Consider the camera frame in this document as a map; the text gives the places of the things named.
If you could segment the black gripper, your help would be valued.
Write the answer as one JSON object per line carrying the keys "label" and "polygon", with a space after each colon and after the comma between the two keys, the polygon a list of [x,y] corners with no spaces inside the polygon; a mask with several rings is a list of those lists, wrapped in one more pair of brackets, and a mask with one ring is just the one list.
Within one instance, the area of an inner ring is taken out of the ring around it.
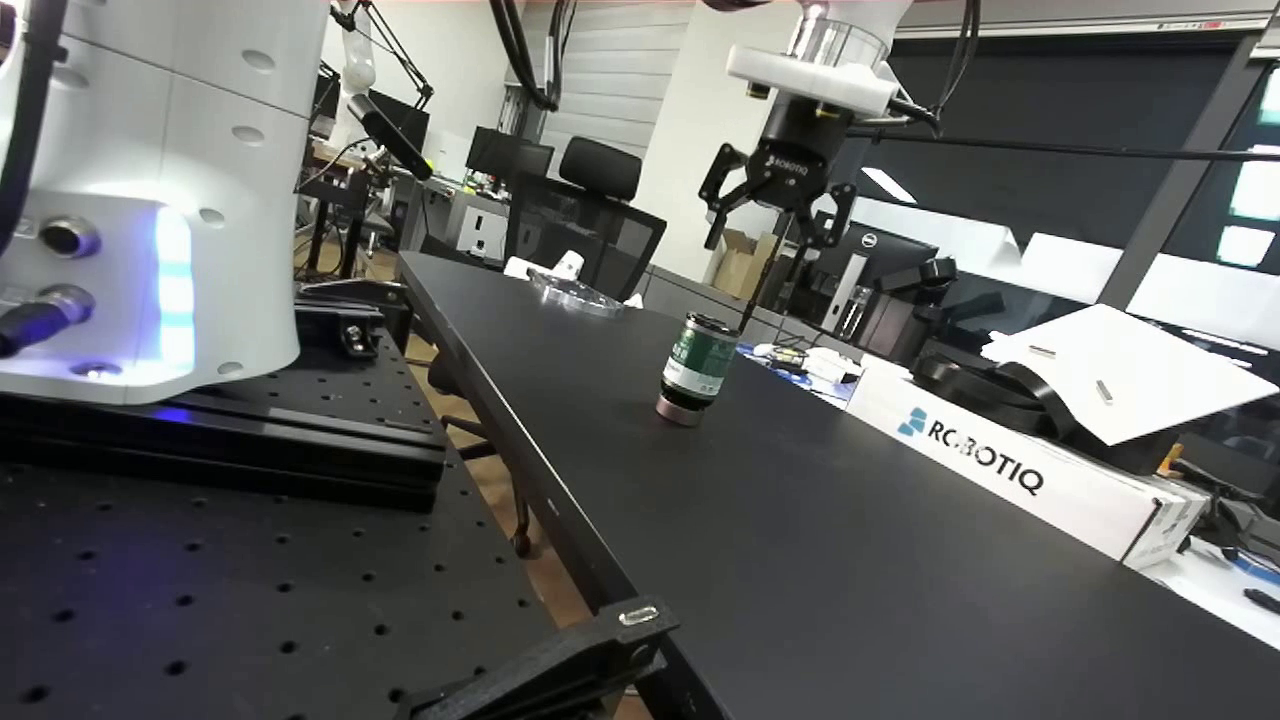
{"label": "black gripper", "polygon": [[803,247],[839,243],[855,205],[851,183],[828,189],[846,140],[849,111],[781,92],[757,148],[739,153],[738,145],[720,145],[695,189],[710,209],[706,247],[720,243],[739,205],[799,212],[797,229]]}

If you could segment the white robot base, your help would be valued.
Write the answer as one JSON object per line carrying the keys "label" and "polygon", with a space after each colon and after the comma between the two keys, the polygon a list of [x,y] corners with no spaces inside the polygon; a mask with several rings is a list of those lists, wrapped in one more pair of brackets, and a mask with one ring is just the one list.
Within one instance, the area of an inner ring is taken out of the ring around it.
{"label": "white robot base", "polygon": [[0,392],[156,403],[301,357],[327,0],[0,0]]}

